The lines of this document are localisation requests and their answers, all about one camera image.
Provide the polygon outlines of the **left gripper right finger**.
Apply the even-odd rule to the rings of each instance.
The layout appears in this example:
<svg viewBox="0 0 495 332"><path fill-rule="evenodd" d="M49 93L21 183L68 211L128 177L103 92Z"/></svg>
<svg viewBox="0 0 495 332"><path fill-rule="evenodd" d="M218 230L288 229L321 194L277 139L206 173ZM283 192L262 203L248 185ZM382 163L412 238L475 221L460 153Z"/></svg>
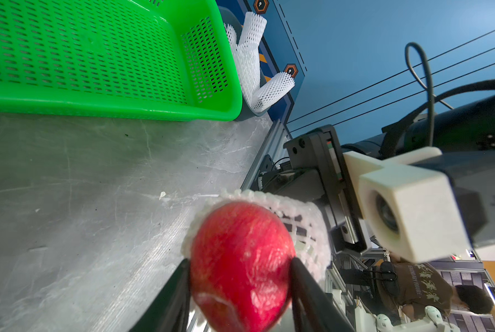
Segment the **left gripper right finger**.
<svg viewBox="0 0 495 332"><path fill-rule="evenodd" d="M299 258L290 264L295 331L352 332L354 328L326 296Z"/></svg>

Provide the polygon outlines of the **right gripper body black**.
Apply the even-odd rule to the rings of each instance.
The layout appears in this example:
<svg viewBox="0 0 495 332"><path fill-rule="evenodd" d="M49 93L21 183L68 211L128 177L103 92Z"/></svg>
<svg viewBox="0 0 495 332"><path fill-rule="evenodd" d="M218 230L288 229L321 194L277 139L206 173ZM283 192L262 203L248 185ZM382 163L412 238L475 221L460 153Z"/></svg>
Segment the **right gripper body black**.
<svg viewBox="0 0 495 332"><path fill-rule="evenodd" d="M362 220L336 130L314 129L283 144L282 160L270 155L251 180L251 189L313 203L321 212L334 253L366 253L368 229Z"/></svg>

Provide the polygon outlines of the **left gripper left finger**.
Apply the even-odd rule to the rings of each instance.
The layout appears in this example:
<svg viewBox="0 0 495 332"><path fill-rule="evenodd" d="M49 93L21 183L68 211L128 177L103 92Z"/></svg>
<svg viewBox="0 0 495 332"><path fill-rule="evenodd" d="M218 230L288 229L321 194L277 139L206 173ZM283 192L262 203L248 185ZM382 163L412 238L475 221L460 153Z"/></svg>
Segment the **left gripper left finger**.
<svg viewBox="0 0 495 332"><path fill-rule="evenodd" d="M182 332L189 320L190 262L184 259L130 332Z"/></svg>

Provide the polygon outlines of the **white foam net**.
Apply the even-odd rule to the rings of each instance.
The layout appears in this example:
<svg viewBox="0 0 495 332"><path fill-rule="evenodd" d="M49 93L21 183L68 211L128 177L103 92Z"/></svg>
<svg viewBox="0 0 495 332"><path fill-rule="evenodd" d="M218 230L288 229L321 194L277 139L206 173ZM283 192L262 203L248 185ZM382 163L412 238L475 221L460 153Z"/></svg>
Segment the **white foam net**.
<svg viewBox="0 0 495 332"><path fill-rule="evenodd" d="M247 12L243 24L243 29L239 39L241 45L258 46L264 35L267 20L254 12Z"/></svg>
<svg viewBox="0 0 495 332"><path fill-rule="evenodd" d="M236 43L236 33L233 27L225 24L225 32L228 37L236 71L239 77L243 98L250 106L251 97L261 87L260 64L258 47L255 45L241 45Z"/></svg>
<svg viewBox="0 0 495 332"><path fill-rule="evenodd" d="M264 113L295 86L295 79L286 72L276 74L251 97L250 108L254 113Z"/></svg>

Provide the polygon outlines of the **apple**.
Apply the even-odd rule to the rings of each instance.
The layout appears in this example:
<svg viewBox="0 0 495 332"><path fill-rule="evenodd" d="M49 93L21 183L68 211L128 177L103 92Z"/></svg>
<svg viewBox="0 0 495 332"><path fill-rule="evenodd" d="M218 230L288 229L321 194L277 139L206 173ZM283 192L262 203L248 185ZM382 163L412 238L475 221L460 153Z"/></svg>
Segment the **apple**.
<svg viewBox="0 0 495 332"><path fill-rule="evenodd" d="M268 331L291 306L290 264L323 283L329 235L314 203L251 190L222 192L182 242L196 306L215 331Z"/></svg>

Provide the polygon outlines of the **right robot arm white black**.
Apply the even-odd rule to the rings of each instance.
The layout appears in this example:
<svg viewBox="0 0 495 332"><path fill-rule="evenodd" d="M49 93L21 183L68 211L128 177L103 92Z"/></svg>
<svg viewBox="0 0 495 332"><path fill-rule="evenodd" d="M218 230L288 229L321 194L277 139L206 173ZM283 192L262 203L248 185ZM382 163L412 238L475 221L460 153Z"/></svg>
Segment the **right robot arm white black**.
<svg viewBox="0 0 495 332"><path fill-rule="evenodd" d="M358 186L351 182L344 154L395 159L426 145L428 125L423 116L401 127L399 139L386 145L385 137L393 130L389 125L377 136L343 145L333 128L314 129L284 145L288 161L265 156L250 189L315 203L334 251L362 255L379 240L359 208ZM434 146L440 156L412 164L447 176L462 235L474 249L495 246L495 95L435 116Z"/></svg>

